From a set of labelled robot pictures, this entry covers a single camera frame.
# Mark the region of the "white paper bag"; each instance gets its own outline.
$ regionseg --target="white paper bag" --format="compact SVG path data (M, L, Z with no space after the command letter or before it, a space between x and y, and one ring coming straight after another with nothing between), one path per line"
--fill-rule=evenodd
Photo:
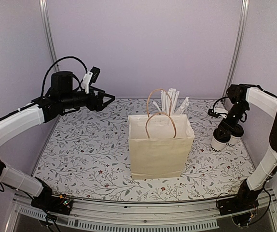
M157 113L149 117L147 113L128 116L132 178L180 176L194 140L187 115Z

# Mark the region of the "floral tabletop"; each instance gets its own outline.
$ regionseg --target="floral tabletop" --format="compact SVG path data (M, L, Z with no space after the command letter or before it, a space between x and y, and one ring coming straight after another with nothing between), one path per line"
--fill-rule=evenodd
M112 201L184 201L236 193L254 169L241 142L211 151L212 133L221 121L207 115L213 103L191 100L185 111L195 139L179 178L131 178L127 117L146 113L144 99L117 99L102 112L82 108L61 117L34 176L57 194Z

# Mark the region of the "bag handle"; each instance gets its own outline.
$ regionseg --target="bag handle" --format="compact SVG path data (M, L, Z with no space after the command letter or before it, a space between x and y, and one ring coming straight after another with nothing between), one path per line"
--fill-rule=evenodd
M148 110L148 105L149 105L149 101L150 101L150 97L152 96L152 94L155 92L155 91L159 91L159 90L163 90L167 95L168 95L168 97L169 97L169 99L171 100L171 102L170 102L170 104L169 104L169 112L168 112L168 114L169 114L169 116L171 116L171 110L172 110L172 99L171 99L171 97L169 96L169 94L168 94L168 92L165 90L165 89L162 89L162 88L158 88L158 89L155 89L154 91L152 91L150 94L149 94L149 96L148 96L148 99L147 99L147 116L149 117L149 110Z
M175 138L177 132L176 132L176 125L175 125L175 123L174 123L174 120L172 119L171 116L169 116L167 113L164 113L164 112L155 113L154 115L152 115L150 118L147 119L147 122L146 122L146 125L145 125L145 130L146 130L146 133L147 133L147 137L150 139L150 136L149 136L149 133L148 133L148 130L147 130L147 124L148 124L148 122L149 122L150 119L152 119L152 117L154 117L155 115L161 115L161 114L162 114L162 115L166 115L166 116L169 117L169 119L171 119L171 122L172 122L173 127L174 127L174 131L175 131L175 134L174 134L174 137L173 137L173 138Z

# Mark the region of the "vent grille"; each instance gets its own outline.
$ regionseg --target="vent grille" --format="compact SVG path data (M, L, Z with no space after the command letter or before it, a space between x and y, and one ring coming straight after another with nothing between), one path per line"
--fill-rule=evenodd
M20 213L31 218L45 221L46 214L37 209L30 209L24 206L20 207ZM155 226L133 226L133 225L113 225L88 222L69 218L65 224L58 223L62 226L91 232L199 232L219 228L217 220L209 220L197 223L188 223L181 225L155 225Z

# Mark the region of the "wall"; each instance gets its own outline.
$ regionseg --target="wall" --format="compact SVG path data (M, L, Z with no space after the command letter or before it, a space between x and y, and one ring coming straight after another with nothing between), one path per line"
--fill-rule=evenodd
M259 84L277 95L277 1L250 2L234 83ZM244 142L257 166L268 146L272 119L255 106L250 108ZM272 188L277 198L277 175Z
M0 1L0 117L39 96L51 61L39 1ZM30 174L52 124L32 128L0 149L9 165ZM14 191L0 192L0 232Z
M240 0L50 0L58 57L99 67L95 84L117 97L175 87L192 98L223 91L237 35ZM76 62L60 63L78 77Z

